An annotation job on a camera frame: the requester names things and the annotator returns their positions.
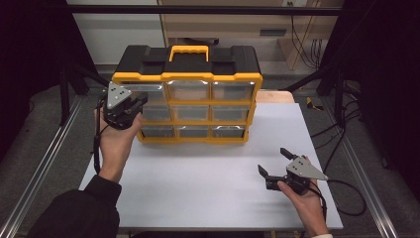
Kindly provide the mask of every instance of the gray floor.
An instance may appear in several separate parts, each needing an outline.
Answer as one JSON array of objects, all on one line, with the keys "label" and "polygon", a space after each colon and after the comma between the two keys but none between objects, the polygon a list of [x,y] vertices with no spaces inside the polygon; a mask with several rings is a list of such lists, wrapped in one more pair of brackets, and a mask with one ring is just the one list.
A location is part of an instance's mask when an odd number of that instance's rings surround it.
[{"label": "gray floor", "polygon": [[[298,70],[288,70],[283,56],[279,54],[279,45],[273,39],[258,42],[247,39],[240,42],[238,40],[221,40],[220,47],[230,45],[253,45],[256,48],[262,73],[267,75],[263,84],[266,89],[283,88],[312,71],[302,63]],[[294,92],[295,101],[301,106],[311,135],[333,124],[327,110],[316,110],[306,106],[308,96],[312,98],[315,105],[324,107],[328,107],[333,101],[330,97],[317,97],[313,91],[315,86],[316,82],[313,82]],[[23,219],[17,237],[25,235],[54,196],[79,186],[91,158],[94,125],[92,109],[99,92],[100,89],[95,88],[92,84],[89,94],[83,97],[81,109],[73,126],[56,154],[32,206]],[[351,98],[345,96],[346,102],[350,100]],[[32,101],[34,110],[28,116],[6,158],[0,164],[0,222],[2,224],[13,211],[58,129],[60,120],[58,88],[53,87],[39,93],[32,98]],[[349,106],[348,112],[354,109],[357,109],[355,103]],[[337,130],[333,129],[314,138],[314,147],[323,145],[336,134]],[[363,115],[348,122],[346,137],[363,164],[398,236],[420,237],[419,202],[413,197],[398,172],[382,167],[380,153],[371,140],[369,131],[363,122]],[[317,150],[321,165],[325,165],[338,138],[338,136],[334,137],[330,143]],[[331,179],[340,179],[359,186],[358,180],[349,166],[348,155],[344,149],[343,146],[339,147],[327,175]],[[357,212],[362,208],[361,199],[351,189],[340,184],[330,184],[330,188],[339,208],[349,212]],[[382,237],[371,215],[371,208],[362,216],[354,217],[341,214],[341,218],[345,228],[333,231],[335,237]],[[277,232],[277,237],[294,237],[294,235],[293,231],[281,231]]]}]

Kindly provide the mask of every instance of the hand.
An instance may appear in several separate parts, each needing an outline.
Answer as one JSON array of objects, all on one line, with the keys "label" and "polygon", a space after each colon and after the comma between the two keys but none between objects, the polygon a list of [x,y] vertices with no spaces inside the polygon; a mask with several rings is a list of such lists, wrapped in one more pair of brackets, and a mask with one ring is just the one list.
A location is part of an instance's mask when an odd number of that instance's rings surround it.
[{"label": "hand", "polygon": [[[317,190],[318,188],[315,186],[317,184],[316,179],[312,179],[311,181],[314,184],[311,183],[310,187]],[[299,195],[282,181],[279,181],[277,185],[293,203],[310,237],[330,233],[325,223],[321,201],[317,194],[309,190],[306,194]]]},{"label": "hand", "polygon": [[120,181],[124,166],[130,156],[133,140],[141,127],[141,113],[136,116],[133,125],[126,130],[117,130],[108,126],[101,117],[100,131],[103,130],[100,144],[103,159],[102,169],[99,173],[101,177],[114,182]]}]

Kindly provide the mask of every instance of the white tabletop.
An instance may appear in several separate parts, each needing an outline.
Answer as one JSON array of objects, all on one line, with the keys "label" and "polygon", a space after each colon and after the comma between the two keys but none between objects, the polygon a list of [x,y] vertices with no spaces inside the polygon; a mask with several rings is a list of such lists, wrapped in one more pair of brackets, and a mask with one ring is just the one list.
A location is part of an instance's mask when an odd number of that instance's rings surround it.
[{"label": "white tabletop", "polygon": [[[135,141],[126,164],[117,208],[120,227],[143,230],[277,230],[302,228],[291,202],[266,190],[258,165],[286,175],[283,147],[306,155],[320,169],[299,105],[259,103],[245,144],[174,145]],[[80,188],[93,175],[91,161]],[[343,228],[328,185],[327,225]]]}]

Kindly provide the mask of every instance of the yellow handle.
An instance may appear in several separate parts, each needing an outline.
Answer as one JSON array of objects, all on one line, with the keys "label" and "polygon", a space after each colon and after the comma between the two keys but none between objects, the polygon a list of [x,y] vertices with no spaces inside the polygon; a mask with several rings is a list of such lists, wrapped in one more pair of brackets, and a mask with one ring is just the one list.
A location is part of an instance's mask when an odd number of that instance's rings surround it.
[{"label": "yellow handle", "polygon": [[207,46],[173,46],[172,50],[170,51],[169,61],[172,61],[173,55],[175,55],[175,53],[205,53],[206,61],[209,61],[209,47]]}]

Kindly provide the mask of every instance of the white wall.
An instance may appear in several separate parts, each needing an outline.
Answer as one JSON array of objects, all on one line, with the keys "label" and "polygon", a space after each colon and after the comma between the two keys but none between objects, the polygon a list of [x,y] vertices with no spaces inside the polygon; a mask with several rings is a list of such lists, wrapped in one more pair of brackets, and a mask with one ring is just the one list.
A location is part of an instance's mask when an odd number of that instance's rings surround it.
[{"label": "white wall", "polygon": [[[157,5],[157,0],[67,0],[68,4]],[[118,64],[128,45],[164,47],[159,14],[73,14],[95,64]]]}]

